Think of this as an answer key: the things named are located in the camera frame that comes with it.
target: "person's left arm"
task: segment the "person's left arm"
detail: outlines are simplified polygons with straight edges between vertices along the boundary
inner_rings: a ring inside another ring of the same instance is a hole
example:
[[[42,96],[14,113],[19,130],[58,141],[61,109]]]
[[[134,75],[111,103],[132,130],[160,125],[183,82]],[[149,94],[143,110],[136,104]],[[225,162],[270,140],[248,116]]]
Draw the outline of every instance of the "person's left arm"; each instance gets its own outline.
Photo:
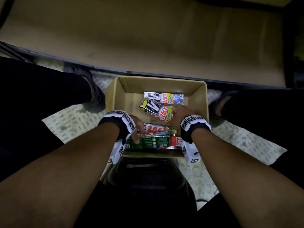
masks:
[[[142,124],[135,118],[135,124]],[[2,181],[0,227],[72,227],[105,169],[119,132],[114,123],[102,123]]]

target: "large cardboard sheet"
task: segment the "large cardboard sheet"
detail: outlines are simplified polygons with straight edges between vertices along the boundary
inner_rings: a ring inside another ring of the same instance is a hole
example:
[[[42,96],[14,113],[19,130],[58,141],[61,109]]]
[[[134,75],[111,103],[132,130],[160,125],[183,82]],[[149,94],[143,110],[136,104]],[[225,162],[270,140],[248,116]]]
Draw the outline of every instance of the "large cardboard sheet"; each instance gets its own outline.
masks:
[[[0,41],[99,67],[285,86],[282,16],[194,0],[15,0]]]

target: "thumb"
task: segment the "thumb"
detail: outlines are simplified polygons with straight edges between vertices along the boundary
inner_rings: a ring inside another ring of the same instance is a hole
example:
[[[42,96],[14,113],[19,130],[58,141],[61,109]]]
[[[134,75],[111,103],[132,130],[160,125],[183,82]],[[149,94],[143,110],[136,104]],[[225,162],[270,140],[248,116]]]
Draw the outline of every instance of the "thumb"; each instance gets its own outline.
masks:
[[[135,142],[135,144],[139,144],[139,137],[137,136],[137,130],[135,130],[134,133],[131,134],[131,138]]]

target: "person's right arm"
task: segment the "person's right arm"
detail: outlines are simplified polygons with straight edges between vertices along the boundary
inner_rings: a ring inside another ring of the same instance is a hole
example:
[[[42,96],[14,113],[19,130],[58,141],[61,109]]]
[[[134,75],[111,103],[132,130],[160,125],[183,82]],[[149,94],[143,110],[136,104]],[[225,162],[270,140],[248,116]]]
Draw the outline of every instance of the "person's right arm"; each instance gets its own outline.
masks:
[[[188,115],[195,114],[187,107],[180,108],[175,126]],[[192,140],[242,227],[304,226],[302,188],[207,129],[195,129]]]

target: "person's left hand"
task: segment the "person's left hand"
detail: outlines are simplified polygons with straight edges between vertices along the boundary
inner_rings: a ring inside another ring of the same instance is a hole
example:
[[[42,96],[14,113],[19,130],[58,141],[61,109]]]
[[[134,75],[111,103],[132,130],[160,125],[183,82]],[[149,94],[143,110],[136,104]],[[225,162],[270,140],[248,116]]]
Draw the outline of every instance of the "person's left hand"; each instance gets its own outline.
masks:
[[[143,122],[138,117],[136,117],[136,116],[130,115],[130,117],[135,122],[136,128],[139,128],[142,133],[145,132],[144,131]],[[131,134],[131,138],[135,142],[135,144],[139,144],[139,138],[137,136],[137,130],[135,130],[134,133]]]

